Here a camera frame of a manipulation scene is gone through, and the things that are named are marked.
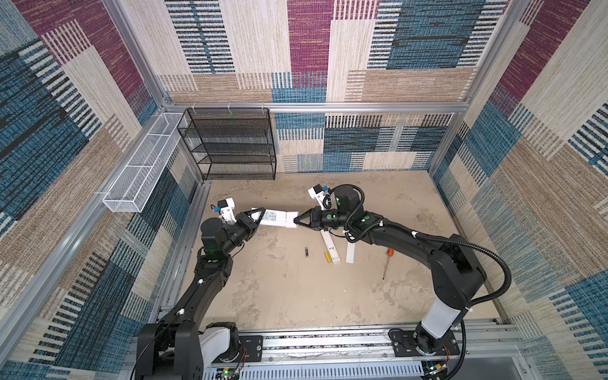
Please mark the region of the white remote with grey screen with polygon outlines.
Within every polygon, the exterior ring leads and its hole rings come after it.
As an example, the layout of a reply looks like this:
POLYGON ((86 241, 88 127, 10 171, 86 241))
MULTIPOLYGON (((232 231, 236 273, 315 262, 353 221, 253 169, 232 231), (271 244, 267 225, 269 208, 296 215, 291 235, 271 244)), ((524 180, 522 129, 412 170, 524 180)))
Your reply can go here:
POLYGON ((294 219, 298 212, 283 212, 267 209, 260 221, 261 226, 275 226, 281 228, 296 228, 294 219))

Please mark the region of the white battery cover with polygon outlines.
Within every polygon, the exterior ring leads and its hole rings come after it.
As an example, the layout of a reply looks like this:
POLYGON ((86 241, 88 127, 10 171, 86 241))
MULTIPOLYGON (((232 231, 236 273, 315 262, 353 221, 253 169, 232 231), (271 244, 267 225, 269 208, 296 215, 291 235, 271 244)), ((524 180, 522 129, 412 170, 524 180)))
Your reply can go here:
POLYGON ((346 263, 353 264, 355 261, 355 255, 356 255, 356 244, 348 242, 347 251, 346 251, 346 259, 345 259, 346 263))

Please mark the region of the orange handled screwdriver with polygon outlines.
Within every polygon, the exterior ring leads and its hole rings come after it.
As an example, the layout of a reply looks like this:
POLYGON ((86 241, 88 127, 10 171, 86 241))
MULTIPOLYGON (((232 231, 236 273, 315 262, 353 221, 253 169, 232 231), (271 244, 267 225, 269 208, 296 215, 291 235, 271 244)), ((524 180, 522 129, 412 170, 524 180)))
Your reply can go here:
POLYGON ((387 253, 386 253, 386 264, 385 264, 384 271, 383 271, 383 280, 386 279, 386 274, 388 272, 390 260, 391 260, 391 258, 393 256, 394 256, 394 250, 393 249, 388 249, 387 253))

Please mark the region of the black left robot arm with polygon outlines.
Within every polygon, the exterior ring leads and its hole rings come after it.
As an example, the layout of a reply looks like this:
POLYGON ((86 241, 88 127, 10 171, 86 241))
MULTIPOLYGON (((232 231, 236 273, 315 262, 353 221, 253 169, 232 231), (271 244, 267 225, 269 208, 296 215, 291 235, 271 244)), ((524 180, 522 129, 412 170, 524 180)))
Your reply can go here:
POLYGON ((201 224, 203 247, 197 253, 193 281, 164 317, 139 332, 131 379, 201 379, 220 356, 225 360, 238 357, 236 324, 215 323, 204 332, 200 324, 230 278, 231 253, 256 234, 265 213, 260 207, 237 214, 233 224, 217 217, 201 224))

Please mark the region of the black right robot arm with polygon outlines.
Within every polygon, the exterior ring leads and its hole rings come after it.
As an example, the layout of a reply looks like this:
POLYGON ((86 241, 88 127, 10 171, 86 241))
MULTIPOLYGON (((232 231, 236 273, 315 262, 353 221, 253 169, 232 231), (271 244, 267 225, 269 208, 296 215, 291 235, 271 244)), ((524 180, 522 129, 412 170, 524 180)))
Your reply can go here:
POLYGON ((404 254, 431 272, 435 301, 416 326, 411 342, 426 356, 441 348, 441 340, 468 313, 473 297, 487 279, 478 257, 457 234, 423 234, 364 209, 365 195, 356 185, 338 185, 328 191, 335 203, 329 209, 313 207, 294 223, 313 231, 341 228, 348 242, 365 242, 404 254))

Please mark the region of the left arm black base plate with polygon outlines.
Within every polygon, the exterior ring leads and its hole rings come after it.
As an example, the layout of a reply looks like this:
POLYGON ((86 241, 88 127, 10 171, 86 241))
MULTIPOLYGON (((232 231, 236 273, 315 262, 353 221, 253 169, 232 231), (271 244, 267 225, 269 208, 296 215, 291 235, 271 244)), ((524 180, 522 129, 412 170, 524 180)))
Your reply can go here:
POLYGON ((239 363, 251 364, 262 361, 264 337, 261 335, 245 335, 239 337, 239 363))

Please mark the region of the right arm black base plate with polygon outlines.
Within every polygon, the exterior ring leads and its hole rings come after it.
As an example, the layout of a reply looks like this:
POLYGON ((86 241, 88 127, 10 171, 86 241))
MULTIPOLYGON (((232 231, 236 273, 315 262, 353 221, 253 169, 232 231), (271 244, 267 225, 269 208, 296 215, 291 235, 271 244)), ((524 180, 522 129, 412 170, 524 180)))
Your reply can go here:
POLYGON ((461 348, 452 330, 435 338, 423 329, 390 329, 388 337, 396 357, 459 356, 461 348))

